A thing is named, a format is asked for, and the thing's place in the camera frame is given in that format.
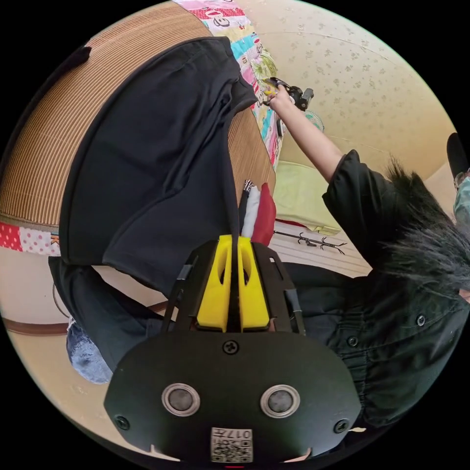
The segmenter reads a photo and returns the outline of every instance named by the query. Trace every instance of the black shirt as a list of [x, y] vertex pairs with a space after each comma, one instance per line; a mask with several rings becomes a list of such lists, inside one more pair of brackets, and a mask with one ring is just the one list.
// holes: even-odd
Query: black shirt
[[396, 422], [443, 370], [468, 318], [469, 305], [427, 302], [410, 307], [409, 282], [381, 272], [384, 242], [400, 234], [402, 202], [394, 186], [359, 160], [343, 157], [323, 196], [333, 217], [371, 265], [368, 276], [286, 263], [298, 290], [307, 335], [332, 348], [348, 366], [362, 411], [356, 425]]

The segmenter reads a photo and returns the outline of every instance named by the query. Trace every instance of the white cloth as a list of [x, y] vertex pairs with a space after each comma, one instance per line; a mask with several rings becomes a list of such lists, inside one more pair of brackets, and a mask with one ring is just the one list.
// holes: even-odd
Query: white cloth
[[243, 228], [241, 230], [241, 236], [251, 238], [253, 231], [255, 230], [255, 222], [258, 217], [259, 200], [261, 199], [261, 191], [253, 186], [248, 196], [246, 203], [245, 220], [243, 221]]

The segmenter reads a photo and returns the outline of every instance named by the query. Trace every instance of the white sticker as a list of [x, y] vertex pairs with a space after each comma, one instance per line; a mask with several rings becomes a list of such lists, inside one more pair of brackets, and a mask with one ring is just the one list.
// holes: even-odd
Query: white sticker
[[218, 463], [253, 462], [253, 432], [251, 429], [213, 427], [211, 460]]

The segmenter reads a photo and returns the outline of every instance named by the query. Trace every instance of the yellow plastic part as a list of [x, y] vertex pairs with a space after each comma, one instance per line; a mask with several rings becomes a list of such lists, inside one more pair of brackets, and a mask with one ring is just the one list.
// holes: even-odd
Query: yellow plastic part
[[[266, 328], [269, 326], [269, 313], [251, 240], [239, 237], [237, 248], [241, 330]], [[248, 278], [246, 285], [244, 271]]]
[[215, 250], [214, 262], [204, 291], [197, 323], [204, 328], [227, 331], [230, 283], [232, 279], [232, 236], [222, 235]]

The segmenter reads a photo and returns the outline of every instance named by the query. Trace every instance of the screw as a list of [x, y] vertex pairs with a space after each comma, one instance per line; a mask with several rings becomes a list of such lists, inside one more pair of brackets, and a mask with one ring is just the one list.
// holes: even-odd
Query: screw
[[238, 352], [239, 346], [236, 341], [230, 340], [224, 343], [222, 349], [226, 354], [236, 354]]
[[356, 338], [355, 336], [350, 336], [350, 337], [348, 338], [348, 344], [349, 344], [350, 346], [352, 346], [353, 348], [354, 348], [355, 346], [357, 346], [357, 343], [358, 343], [358, 342], [359, 342], [359, 341], [357, 340], [357, 338]]
[[127, 431], [130, 428], [129, 422], [123, 416], [116, 416], [115, 418], [116, 426], [123, 431]]
[[346, 431], [346, 429], [348, 429], [348, 425], [349, 420], [340, 420], [334, 425], [333, 431], [336, 434], [341, 434], [342, 432]]

